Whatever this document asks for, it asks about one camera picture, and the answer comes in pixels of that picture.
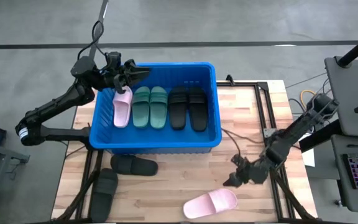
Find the gray floor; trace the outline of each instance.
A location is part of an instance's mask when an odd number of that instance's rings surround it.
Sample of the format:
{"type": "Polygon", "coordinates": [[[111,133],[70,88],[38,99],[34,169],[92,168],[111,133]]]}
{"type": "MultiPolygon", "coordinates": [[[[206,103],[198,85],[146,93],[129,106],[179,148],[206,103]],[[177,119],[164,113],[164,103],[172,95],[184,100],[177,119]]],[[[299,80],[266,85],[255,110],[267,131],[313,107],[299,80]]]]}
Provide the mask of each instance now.
{"type": "MultiPolygon", "coordinates": [[[[102,0],[0,0],[0,44],[77,44],[91,39],[102,0]]],[[[116,0],[108,5],[103,43],[358,40],[358,0],[116,0]]],[[[207,61],[217,78],[284,80],[291,85],[324,72],[324,58],[343,55],[351,45],[297,47],[198,47],[119,49],[136,62],[207,61]]],[[[30,162],[6,178],[0,196],[0,223],[49,219],[65,146],[46,142],[24,147],[14,126],[27,110],[64,93],[78,49],[0,50],[0,127],[7,146],[27,152],[30,162]]],[[[103,66],[103,58],[96,55],[103,66]]],[[[318,90],[326,76],[287,89],[318,90]]],[[[293,112],[300,112],[291,104],[293,112]]],[[[72,126],[74,109],[46,123],[72,126]]],[[[358,223],[358,213],[337,208],[332,180],[310,179],[318,215],[323,220],[358,223]]]]}

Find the green slipper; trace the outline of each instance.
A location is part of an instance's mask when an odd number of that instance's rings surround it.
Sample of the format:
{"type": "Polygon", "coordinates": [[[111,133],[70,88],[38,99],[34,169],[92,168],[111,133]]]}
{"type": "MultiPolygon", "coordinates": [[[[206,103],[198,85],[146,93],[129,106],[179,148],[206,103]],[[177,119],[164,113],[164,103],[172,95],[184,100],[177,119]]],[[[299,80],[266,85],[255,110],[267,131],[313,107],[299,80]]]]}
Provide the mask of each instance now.
{"type": "Polygon", "coordinates": [[[149,122],[150,89],[146,86],[138,88],[132,97],[132,118],[134,126],[144,128],[149,122]]]}
{"type": "Polygon", "coordinates": [[[155,129],[165,126],[167,120],[168,93],[156,86],[150,94],[150,124],[155,129]]]}

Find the black slide sandal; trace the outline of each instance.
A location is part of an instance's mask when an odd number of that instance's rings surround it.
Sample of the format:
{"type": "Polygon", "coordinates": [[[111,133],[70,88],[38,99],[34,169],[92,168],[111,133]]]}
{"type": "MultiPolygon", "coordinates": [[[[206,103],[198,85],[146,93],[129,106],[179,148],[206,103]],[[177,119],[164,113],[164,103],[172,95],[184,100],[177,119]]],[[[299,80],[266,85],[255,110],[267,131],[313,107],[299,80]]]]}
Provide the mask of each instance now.
{"type": "Polygon", "coordinates": [[[158,171],[156,162],[129,155],[112,156],[110,165],[118,174],[153,176],[158,171]]]}
{"type": "Polygon", "coordinates": [[[203,89],[189,89],[189,111],[191,128],[195,131],[205,131],[208,123],[207,98],[203,89]]]}
{"type": "Polygon", "coordinates": [[[186,126],[187,89],[183,86],[175,87],[168,96],[168,111],[171,127],[182,130],[186,126]]]}
{"type": "Polygon", "coordinates": [[[117,185],[118,176],[114,171],[107,168],[100,171],[92,187],[90,216],[93,223],[104,223],[108,219],[117,185]]]}

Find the slipper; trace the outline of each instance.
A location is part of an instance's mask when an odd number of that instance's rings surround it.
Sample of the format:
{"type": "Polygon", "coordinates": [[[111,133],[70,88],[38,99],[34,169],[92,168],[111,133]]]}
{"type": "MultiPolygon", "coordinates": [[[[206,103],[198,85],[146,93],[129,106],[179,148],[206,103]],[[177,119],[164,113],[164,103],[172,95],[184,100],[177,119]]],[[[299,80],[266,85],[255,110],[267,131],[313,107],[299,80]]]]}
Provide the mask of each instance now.
{"type": "Polygon", "coordinates": [[[114,105],[114,125],[117,128],[125,128],[131,115],[132,90],[128,86],[122,88],[124,94],[115,93],[112,99],[114,105]]]}
{"type": "Polygon", "coordinates": [[[130,155],[114,155],[110,165],[118,174],[153,176],[158,171],[156,162],[130,155]]]}
{"type": "Polygon", "coordinates": [[[132,98],[132,118],[134,126],[144,128],[149,122],[150,89],[146,86],[138,88],[132,98]]]}
{"type": "Polygon", "coordinates": [[[197,87],[189,89],[189,111],[191,128],[195,131],[204,131],[208,123],[208,107],[203,89],[197,87]]]}
{"type": "Polygon", "coordinates": [[[152,88],[150,94],[150,124],[155,129],[165,126],[167,120],[167,92],[159,86],[152,88]]]}
{"type": "Polygon", "coordinates": [[[175,87],[169,93],[168,110],[171,127],[174,130],[185,128],[187,110],[187,89],[185,87],[175,87]]]}
{"type": "Polygon", "coordinates": [[[112,199],[116,193],[118,177],[111,169],[104,168],[92,187],[90,217],[94,223],[104,223],[110,214],[112,199]]]}
{"type": "Polygon", "coordinates": [[[212,215],[237,206],[236,195],[228,189],[217,189],[185,203],[183,212],[187,218],[212,215]]]}

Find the blue bin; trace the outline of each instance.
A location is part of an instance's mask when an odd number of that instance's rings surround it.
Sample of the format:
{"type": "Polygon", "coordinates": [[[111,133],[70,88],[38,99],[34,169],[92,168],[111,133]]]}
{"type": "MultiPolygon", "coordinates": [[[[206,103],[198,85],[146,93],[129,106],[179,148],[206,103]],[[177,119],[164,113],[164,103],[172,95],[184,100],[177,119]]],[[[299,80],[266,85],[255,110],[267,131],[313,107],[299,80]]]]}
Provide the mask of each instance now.
{"type": "Polygon", "coordinates": [[[186,127],[173,130],[169,114],[162,129],[154,129],[150,120],[146,128],[136,128],[131,120],[125,128],[113,124],[114,90],[104,89],[98,93],[93,115],[90,143],[96,149],[107,149],[114,154],[178,154],[208,153],[222,140],[221,120],[219,117],[218,94],[216,90],[215,69],[210,63],[143,63],[150,67],[148,78],[133,86],[135,92],[141,86],[152,89],[163,87],[167,93],[176,86],[198,86],[208,96],[208,126],[203,132],[192,130],[187,111],[186,127]]]}

